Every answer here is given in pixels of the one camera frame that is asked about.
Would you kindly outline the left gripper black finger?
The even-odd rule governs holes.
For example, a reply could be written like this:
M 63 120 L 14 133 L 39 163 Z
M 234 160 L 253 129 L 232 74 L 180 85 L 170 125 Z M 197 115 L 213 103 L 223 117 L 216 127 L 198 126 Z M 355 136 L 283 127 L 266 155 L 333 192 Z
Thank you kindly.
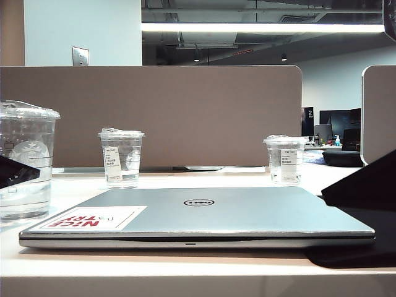
M 1 189 L 40 177 L 40 170 L 1 156 Z

